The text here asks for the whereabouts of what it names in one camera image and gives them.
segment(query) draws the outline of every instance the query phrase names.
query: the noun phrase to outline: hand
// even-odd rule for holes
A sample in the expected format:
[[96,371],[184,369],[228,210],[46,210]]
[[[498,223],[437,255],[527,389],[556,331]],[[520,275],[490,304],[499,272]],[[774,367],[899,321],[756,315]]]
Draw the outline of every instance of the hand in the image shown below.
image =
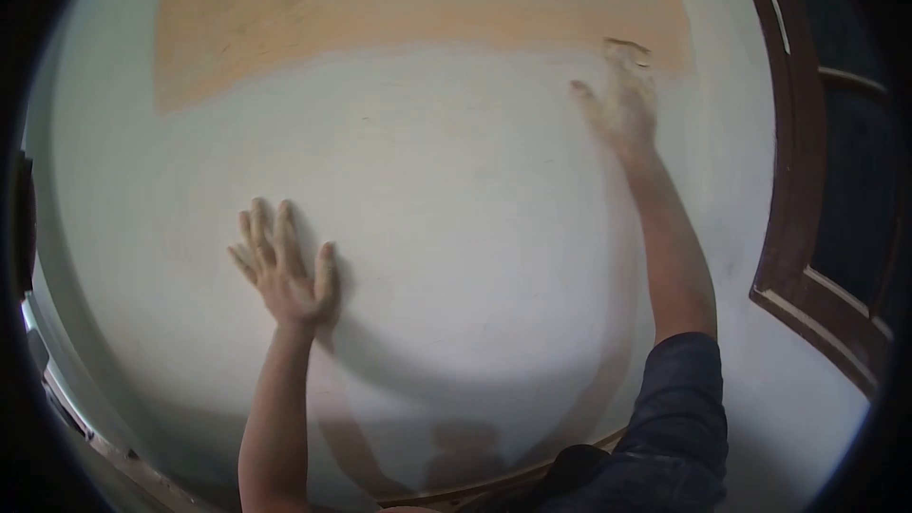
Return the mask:
[[252,211],[241,212],[238,219],[246,249],[231,246],[228,253],[260,291],[266,308],[279,326],[297,325],[313,330],[316,325],[331,320],[339,300],[333,244],[327,242],[320,247],[316,255],[316,273],[310,279],[301,259],[295,220],[287,200],[279,204],[274,236],[262,199],[254,199]]
[[599,101],[584,82],[570,83],[576,101],[593,133],[610,144],[622,158],[651,151],[656,136],[656,88],[636,56],[648,50],[606,38],[608,95]]

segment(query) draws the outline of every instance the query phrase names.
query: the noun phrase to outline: paint stroke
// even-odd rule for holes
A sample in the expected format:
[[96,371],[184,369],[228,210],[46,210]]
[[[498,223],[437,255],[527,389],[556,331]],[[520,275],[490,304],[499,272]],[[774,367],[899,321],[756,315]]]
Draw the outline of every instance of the paint stroke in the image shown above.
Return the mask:
[[653,51],[659,72],[690,69],[681,0],[160,0],[160,113],[328,51],[463,42],[503,51],[598,51],[603,36]]

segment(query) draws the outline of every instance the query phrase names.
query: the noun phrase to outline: wall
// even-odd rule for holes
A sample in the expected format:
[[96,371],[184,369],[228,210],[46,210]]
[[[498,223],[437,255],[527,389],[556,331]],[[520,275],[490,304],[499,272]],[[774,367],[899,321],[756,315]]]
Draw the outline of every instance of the wall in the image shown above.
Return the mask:
[[[694,69],[659,76],[658,146],[717,288],[724,507],[788,508],[866,403],[747,300],[773,152],[759,23],[751,0],[683,3]],[[161,428],[145,457],[197,487],[234,483],[271,327],[223,249],[260,194],[295,200],[305,244],[333,238],[345,260],[346,317],[309,386],[318,502],[483,479],[623,425],[651,313],[627,188],[565,90],[604,87],[596,54],[327,53],[162,115],[158,6],[76,1],[49,140],[75,282]]]

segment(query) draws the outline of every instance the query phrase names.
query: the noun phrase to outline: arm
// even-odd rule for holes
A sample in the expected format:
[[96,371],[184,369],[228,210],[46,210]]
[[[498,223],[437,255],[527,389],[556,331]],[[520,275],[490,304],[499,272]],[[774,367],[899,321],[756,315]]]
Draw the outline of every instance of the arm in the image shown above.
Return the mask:
[[238,457],[241,504],[245,511],[308,511],[304,390],[315,329],[332,319],[338,302],[335,250],[320,248],[309,279],[287,201],[279,205],[272,243],[263,200],[240,214],[240,224],[246,250],[228,251],[276,322]]
[[599,101],[582,82],[574,82],[572,89],[593,132],[624,167],[639,210],[655,344],[687,332],[715,339],[713,280],[687,212],[656,153],[655,88],[632,53],[629,45],[606,40],[613,83],[605,100]]

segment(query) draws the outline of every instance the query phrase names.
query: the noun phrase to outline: brown wooden frame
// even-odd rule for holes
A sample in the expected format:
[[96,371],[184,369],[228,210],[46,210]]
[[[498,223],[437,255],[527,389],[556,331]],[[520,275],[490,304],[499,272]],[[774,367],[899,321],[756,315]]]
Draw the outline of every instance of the brown wooden frame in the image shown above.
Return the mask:
[[[817,273],[810,262],[827,172],[823,80],[838,80],[865,89],[869,95],[885,95],[885,91],[871,87],[863,78],[820,68],[802,0],[754,0],[754,4],[770,60],[776,154],[766,240],[750,298],[801,335],[871,397],[884,376],[890,331],[876,324],[873,310]],[[893,265],[897,239],[895,225],[887,272]],[[885,281],[889,273],[883,276]]]

